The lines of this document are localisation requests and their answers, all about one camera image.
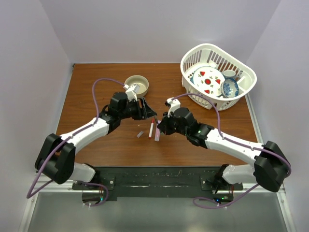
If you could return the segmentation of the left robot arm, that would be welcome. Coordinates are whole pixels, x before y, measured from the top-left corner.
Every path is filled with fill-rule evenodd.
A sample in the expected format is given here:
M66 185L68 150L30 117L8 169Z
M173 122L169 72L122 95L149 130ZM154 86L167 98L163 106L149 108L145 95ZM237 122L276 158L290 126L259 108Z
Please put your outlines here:
M96 139L110 134L123 119L145 120L156 115L145 98L129 100L126 93L116 92L98 117L89 123L61 136L48 135L35 168L58 184L74 180L83 182L88 189L96 189L100 184L98 171L89 164L76 163L76 154Z

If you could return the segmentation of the pink highlighter pen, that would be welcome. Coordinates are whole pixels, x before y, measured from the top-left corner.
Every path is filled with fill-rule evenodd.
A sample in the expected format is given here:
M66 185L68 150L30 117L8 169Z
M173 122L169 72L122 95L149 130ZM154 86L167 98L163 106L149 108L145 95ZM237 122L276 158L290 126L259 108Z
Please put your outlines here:
M160 134L161 134L161 132L160 132L160 129L158 128L158 125L156 126L156 129L155 129L155 136L154 136L154 140L156 141L156 142L159 142L159 140L160 140Z

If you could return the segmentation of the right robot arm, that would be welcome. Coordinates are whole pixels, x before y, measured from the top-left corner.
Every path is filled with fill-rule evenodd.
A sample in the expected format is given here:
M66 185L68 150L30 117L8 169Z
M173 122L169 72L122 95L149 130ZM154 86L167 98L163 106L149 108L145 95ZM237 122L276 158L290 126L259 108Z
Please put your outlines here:
M218 128L198 122L187 108L165 112L157 127L165 135L179 133L195 146L221 151L245 162L221 167L214 179L221 190L245 182L277 192L290 174L291 165L275 142L254 143L221 133Z

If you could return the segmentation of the white red marker pen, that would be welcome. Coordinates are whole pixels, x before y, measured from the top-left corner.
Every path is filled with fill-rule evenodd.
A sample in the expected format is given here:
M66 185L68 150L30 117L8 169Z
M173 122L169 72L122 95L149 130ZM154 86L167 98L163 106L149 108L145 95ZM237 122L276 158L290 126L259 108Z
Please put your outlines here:
M151 139L152 138L152 134L153 134L153 129L154 129L154 124L155 124L155 119L152 119L152 122L150 124L150 129L149 129L149 134L148 134L148 138Z

